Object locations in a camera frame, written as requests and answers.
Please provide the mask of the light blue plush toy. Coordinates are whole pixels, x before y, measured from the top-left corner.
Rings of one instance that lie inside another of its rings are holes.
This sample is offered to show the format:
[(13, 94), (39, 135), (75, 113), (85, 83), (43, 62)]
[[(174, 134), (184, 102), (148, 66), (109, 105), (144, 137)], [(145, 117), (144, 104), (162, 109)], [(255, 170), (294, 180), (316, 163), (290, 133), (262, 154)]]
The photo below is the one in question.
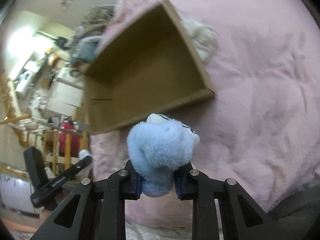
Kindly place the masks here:
[(163, 114), (152, 113), (131, 128), (127, 150), (132, 166), (142, 177), (148, 197), (167, 195), (174, 185), (174, 172), (191, 162), (200, 143), (188, 125)]

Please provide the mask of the pink bed blanket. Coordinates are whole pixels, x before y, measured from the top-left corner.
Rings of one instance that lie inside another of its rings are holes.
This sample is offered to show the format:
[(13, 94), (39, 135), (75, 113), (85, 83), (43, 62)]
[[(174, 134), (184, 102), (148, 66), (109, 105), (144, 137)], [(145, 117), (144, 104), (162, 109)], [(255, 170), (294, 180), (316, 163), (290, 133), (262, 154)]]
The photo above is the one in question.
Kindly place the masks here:
[[(122, 0), (98, 55), (162, 0)], [(163, 114), (200, 137), (192, 165), (234, 178), (265, 211), (319, 183), (319, 28), (301, 0), (169, 0), (180, 20), (211, 26), (219, 48), (204, 67), (214, 96)], [(97, 180), (129, 160), (137, 123), (92, 134)]]

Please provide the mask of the brown cardboard box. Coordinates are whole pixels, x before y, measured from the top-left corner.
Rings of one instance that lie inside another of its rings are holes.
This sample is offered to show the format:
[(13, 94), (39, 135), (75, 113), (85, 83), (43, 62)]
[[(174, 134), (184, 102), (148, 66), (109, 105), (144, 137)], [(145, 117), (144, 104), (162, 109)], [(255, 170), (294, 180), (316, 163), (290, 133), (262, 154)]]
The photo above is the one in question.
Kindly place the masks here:
[(119, 33), (87, 67), (84, 83), (93, 134), (214, 96), (204, 64), (169, 0)]

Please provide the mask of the white fluffy cloth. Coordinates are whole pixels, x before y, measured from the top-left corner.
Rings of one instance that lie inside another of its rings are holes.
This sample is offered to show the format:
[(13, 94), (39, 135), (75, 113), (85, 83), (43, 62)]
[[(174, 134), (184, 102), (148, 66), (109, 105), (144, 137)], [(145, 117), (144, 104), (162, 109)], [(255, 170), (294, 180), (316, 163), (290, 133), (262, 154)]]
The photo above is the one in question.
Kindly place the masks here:
[(190, 18), (183, 18), (181, 24), (191, 38), (200, 59), (207, 64), (219, 48), (216, 32), (211, 26)]

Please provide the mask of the grey patterned knit blanket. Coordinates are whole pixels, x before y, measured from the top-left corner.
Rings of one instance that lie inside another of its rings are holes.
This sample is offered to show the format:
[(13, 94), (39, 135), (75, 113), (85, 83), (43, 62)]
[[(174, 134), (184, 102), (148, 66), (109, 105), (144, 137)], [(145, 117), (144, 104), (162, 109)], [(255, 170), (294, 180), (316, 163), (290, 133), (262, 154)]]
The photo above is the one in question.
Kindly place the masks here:
[(98, 5), (89, 10), (80, 25), (84, 28), (83, 35), (101, 35), (114, 17), (116, 4)]

